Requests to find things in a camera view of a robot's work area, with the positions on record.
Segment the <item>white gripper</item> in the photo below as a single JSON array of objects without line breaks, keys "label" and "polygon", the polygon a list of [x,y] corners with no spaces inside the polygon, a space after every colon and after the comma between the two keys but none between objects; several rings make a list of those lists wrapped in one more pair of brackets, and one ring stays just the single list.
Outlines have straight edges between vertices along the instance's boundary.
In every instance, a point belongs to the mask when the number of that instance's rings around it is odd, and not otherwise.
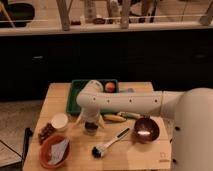
[{"label": "white gripper", "polygon": [[80,123],[86,123],[86,122],[93,123],[97,126],[100,126],[101,128],[104,127],[104,121],[100,113],[90,115],[90,114],[81,112],[75,124],[78,125]]}]

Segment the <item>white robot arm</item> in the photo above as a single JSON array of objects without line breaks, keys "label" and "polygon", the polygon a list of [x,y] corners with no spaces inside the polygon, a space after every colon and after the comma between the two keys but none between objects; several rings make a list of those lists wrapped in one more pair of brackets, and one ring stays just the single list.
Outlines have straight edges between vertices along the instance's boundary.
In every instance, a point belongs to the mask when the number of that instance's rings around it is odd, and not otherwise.
[{"label": "white robot arm", "polygon": [[101,109],[173,118],[171,171],[213,171],[213,89],[104,93],[90,80],[76,101],[85,121]]}]

